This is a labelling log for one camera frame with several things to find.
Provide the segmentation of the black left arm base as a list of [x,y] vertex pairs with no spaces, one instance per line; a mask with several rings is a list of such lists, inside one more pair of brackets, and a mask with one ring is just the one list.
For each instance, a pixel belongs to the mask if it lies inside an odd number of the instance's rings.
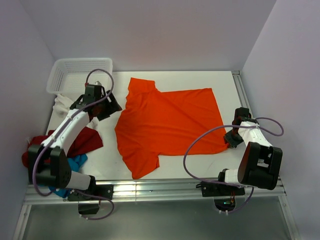
[[[71,190],[67,201],[78,202],[78,213],[81,217],[88,220],[102,220],[109,217],[114,209],[113,203],[113,184],[97,185],[94,190]],[[111,204],[111,209],[105,216],[96,216],[101,209],[102,201]]]

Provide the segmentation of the orange t shirt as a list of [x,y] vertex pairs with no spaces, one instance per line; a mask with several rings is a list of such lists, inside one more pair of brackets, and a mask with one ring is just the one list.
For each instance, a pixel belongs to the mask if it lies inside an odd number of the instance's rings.
[[132,178],[140,179],[160,167],[160,155],[182,156],[221,125],[211,88],[161,92],[153,80],[132,77],[115,126],[117,149]]

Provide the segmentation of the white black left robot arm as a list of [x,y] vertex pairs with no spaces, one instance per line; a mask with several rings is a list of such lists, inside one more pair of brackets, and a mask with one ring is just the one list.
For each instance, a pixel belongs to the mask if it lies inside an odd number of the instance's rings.
[[34,188],[75,189],[86,200],[95,198],[98,193],[95,178],[72,170],[67,153],[92,119],[102,121],[121,110],[111,90],[101,85],[86,85],[84,94],[71,104],[59,127],[40,144],[29,147],[28,174]]

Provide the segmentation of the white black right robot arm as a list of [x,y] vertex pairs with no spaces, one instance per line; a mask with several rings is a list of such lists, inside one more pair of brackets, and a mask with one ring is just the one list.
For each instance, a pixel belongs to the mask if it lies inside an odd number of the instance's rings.
[[237,108],[232,124],[234,127],[224,135],[224,142],[229,148],[244,143],[246,149],[237,169],[225,168],[219,173],[217,191],[227,195],[234,185],[273,190],[278,182],[283,151],[265,138],[248,108]]

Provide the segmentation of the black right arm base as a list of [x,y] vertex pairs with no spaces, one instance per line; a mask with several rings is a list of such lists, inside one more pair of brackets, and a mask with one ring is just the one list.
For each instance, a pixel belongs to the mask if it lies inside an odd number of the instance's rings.
[[214,200],[214,205],[219,211],[233,211],[236,207],[236,196],[244,196],[246,193],[244,188],[203,181],[198,183],[196,188],[201,189],[204,198],[223,197]]

